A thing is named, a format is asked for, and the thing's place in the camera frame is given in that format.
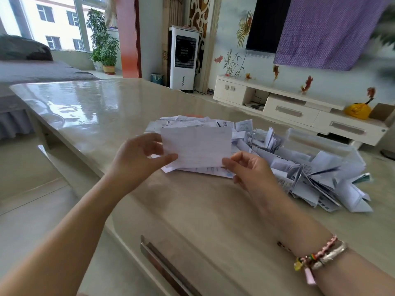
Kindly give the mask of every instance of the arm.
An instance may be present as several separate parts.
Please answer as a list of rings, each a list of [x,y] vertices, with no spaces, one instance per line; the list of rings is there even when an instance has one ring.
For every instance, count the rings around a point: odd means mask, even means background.
[[[301,211],[279,187],[264,159],[239,152],[230,159],[224,158],[222,163],[236,174],[235,184],[249,192],[262,217],[279,230],[281,242],[296,257],[315,253],[330,240],[331,232]],[[395,291],[391,276],[351,249],[313,273],[326,296],[392,295]]]
[[[163,154],[159,134],[126,141],[106,175],[76,204],[45,241],[0,283],[0,296],[75,296],[116,204],[177,155]]]

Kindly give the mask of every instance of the white tv cabinet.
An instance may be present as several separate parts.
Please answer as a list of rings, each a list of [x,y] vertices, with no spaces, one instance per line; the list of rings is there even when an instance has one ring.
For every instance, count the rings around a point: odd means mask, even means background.
[[[376,145],[388,130],[379,120],[361,120],[344,114],[346,104],[342,100],[310,92],[303,94],[299,88],[272,81],[218,75],[213,99],[280,123],[349,138],[356,148],[362,143]],[[264,108],[253,109],[246,105],[254,102],[264,104]]]

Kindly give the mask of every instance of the pink tassel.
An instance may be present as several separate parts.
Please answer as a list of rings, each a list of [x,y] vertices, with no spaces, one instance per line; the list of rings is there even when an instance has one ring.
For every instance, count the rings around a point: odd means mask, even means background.
[[[304,273],[306,274],[307,284],[315,285],[316,281],[314,280],[313,273],[311,273],[311,269],[310,268],[305,268],[304,269]]]

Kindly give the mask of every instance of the silver bangle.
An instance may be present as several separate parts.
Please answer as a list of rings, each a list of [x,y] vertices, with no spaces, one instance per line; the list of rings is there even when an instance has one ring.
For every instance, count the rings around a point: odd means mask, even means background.
[[[348,248],[347,243],[342,241],[342,244],[338,248],[332,250],[329,254],[326,254],[322,258],[320,258],[318,260],[318,262],[314,263],[314,265],[311,267],[311,269],[317,270],[317,269],[321,268],[323,265],[327,264],[329,261],[332,261],[339,254],[343,253],[347,248]]]

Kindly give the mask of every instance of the left hand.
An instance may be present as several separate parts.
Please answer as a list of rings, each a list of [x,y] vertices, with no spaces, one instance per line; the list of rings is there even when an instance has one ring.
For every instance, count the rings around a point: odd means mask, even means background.
[[[156,133],[127,139],[116,153],[103,180],[123,194],[122,197],[133,191],[153,172],[178,158],[177,154],[163,156],[161,141],[161,135]],[[161,157],[155,159],[147,157],[152,154]]]

